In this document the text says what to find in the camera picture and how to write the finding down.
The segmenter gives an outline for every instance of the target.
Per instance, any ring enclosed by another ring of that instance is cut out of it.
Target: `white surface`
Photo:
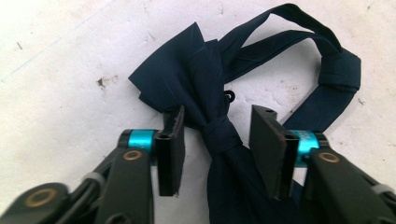
[[[292,2],[362,59],[361,90],[326,132],[332,147],[396,188],[396,1]],[[124,129],[161,129],[162,116],[137,99],[127,77],[168,39],[194,21],[206,40],[222,38],[284,3],[0,0],[0,213],[43,183],[74,189]],[[299,28],[272,16],[248,43],[286,29]],[[305,40],[226,86],[236,93],[229,116],[245,143],[250,106],[271,107],[284,121],[315,87],[319,63]],[[154,189],[157,223],[208,223],[210,158],[194,130],[186,129],[186,147],[179,197]]]

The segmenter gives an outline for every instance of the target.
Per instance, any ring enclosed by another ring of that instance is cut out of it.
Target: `clamp jaw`
[[[323,133],[289,131],[272,109],[252,107],[249,146],[270,198],[291,196],[294,167],[306,167],[306,223],[396,224],[396,196],[345,157]]]
[[[178,193],[185,156],[184,106],[163,112],[164,128],[125,130],[117,147],[69,193],[48,183],[29,189],[0,217],[1,224],[154,223],[150,165],[161,196]]]

